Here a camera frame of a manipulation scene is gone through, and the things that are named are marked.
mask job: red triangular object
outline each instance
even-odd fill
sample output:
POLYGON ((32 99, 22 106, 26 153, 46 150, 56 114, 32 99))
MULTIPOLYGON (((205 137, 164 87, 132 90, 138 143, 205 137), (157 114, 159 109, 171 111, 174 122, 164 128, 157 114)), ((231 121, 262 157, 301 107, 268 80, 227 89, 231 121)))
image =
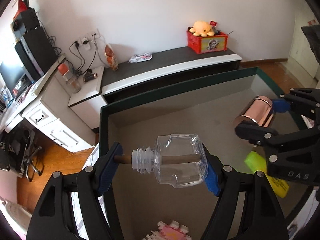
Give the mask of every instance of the red triangular object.
POLYGON ((26 4, 22 1, 22 0, 18 0, 18 11, 15 14, 15 16, 13 17, 13 20, 23 11, 28 10, 28 7, 26 6, 26 4))

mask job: wooden baseboard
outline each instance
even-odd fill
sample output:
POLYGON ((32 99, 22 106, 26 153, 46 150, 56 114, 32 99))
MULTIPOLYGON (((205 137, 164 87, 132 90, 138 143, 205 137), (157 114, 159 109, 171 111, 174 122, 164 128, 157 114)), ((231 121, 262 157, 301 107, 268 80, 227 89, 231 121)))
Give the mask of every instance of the wooden baseboard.
POLYGON ((276 63, 276 62, 284 62, 284 61, 288 61, 288 59, 287 58, 273 58, 273 59, 252 60, 252 61, 240 62, 240 65, 242 67, 249 67, 249 66, 258 66, 259 64, 276 63))

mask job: bottle neck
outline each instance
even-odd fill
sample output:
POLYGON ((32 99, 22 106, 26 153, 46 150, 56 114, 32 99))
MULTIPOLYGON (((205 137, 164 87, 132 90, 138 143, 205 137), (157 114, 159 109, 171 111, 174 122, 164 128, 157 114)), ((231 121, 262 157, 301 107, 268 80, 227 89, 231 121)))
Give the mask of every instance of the bottle neck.
POLYGON ((141 174, 150 174, 154 171, 158 163, 157 156, 157 151, 155 149, 150 149, 150 147, 142 147, 138 148, 136 151, 132 151, 132 169, 137 170, 141 174))

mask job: white plug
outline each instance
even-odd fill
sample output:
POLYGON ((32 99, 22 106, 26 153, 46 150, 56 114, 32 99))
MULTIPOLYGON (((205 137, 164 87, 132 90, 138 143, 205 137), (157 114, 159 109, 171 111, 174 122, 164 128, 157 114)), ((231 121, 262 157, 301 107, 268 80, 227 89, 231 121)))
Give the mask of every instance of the white plug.
POLYGON ((89 40, 88 40, 88 38, 86 36, 81 39, 81 42, 82 42, 82 45, 83 45, 85 50, 90 50, 91 49, 90 42, 89 42, 89 40))

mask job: clear plastic bottle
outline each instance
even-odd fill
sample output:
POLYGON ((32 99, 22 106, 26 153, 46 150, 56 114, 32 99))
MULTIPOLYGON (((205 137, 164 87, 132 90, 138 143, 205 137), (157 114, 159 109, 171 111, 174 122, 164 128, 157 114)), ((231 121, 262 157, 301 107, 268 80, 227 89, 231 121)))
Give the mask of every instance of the clear plastic bottle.
POLYGON ((154 149, 138 148, 131 161, 134 170, 154 172, 159 183, 174 188, 200 184, 208 174, 204 148, 195 134, 158 136, 154 149))

